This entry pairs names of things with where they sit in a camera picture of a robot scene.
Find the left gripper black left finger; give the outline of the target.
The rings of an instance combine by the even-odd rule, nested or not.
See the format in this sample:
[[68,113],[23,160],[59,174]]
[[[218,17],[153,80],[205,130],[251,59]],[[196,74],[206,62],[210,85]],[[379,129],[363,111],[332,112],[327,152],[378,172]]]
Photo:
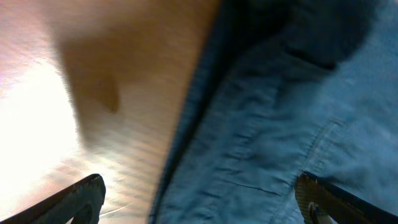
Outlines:
[[98,224],[106,187],[91,174],[1,224]]

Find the navy blue shorts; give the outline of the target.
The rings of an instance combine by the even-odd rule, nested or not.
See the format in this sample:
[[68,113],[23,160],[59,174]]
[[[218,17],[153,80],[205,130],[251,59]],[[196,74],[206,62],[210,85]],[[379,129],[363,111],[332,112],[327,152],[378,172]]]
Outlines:
[[397,213],[397,2],[224,1],[149,223],[301,223],[303,172]]

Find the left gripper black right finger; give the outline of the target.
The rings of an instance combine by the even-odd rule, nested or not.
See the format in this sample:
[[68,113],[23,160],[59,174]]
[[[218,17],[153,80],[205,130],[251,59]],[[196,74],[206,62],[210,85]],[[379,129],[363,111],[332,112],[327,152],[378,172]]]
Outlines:
[[304,224],[397,223],[397,216],[308,172],[295,182],[295,199]]

